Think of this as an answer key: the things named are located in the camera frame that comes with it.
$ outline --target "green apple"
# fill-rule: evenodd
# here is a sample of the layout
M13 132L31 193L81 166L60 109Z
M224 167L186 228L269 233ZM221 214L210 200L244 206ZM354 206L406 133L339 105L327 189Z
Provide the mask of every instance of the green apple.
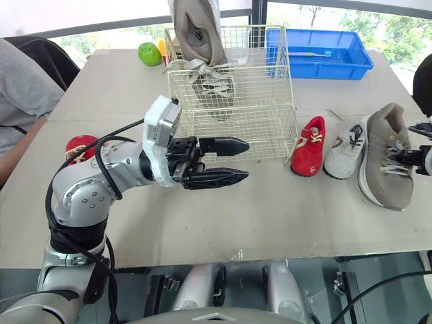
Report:
M148 66L159 65L162 62L162 56L158 48L153 43L142 43L138 48L140 60Z

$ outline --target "white table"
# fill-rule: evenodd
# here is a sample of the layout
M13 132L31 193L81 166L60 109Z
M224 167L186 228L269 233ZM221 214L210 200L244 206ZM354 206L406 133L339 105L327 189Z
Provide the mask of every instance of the white table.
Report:
M64 160L66 142L77 134L102 136L141 118L157 95L159 88L151 86L163 84L165 76L158 74L163 68L140 69L133 57L131 51L92 57L17 166L2 192L0 268L41 266L49 237L45 190ZM395 101L406 108L407 125L424 120L382 56L371 52L371 57L375 69L360 82L293 80L298 127L313 115L325 116L325 152L344 127L328 108L355 122ZM142 76L146 73L152 82ZM143 82L148 87L142 88ZM89 120L83 120L90 107ZM137 127L124 135L140 140L141 131ZM427 144L417 134L410 137L414 147ZM229 166L248 170L249 178L218 190L154 185L127 191L113 205L107 226L117 266L373 254L432 246L432 221L425 213L432 188L428 177L415 175L410 206L395 212L370 203L355 176L339 181L320 172L302 178L280 159Z

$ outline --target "toothbrush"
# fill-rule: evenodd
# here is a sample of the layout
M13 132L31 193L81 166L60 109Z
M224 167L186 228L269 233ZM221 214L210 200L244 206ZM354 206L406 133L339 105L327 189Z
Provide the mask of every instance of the toothbrush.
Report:
M331 51L326 51L324 54L318 54L313 52L289 52L289 56L320 56L320 57L331 57Z

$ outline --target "sleeve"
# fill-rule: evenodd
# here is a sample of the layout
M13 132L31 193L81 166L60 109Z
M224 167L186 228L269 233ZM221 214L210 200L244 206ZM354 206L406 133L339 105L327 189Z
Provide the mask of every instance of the sleeve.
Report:
M0 38L1 87L5 98L23 112L48 117L64 91L31 58Z

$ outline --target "gray shirt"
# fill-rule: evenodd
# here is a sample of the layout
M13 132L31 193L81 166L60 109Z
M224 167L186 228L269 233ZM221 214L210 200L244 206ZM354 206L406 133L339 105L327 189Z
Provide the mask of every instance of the gray shirt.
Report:
M0 38L0 125L29 130L37 118L48 118L63 90L31 58ZM0 127L0 157L24 135Z

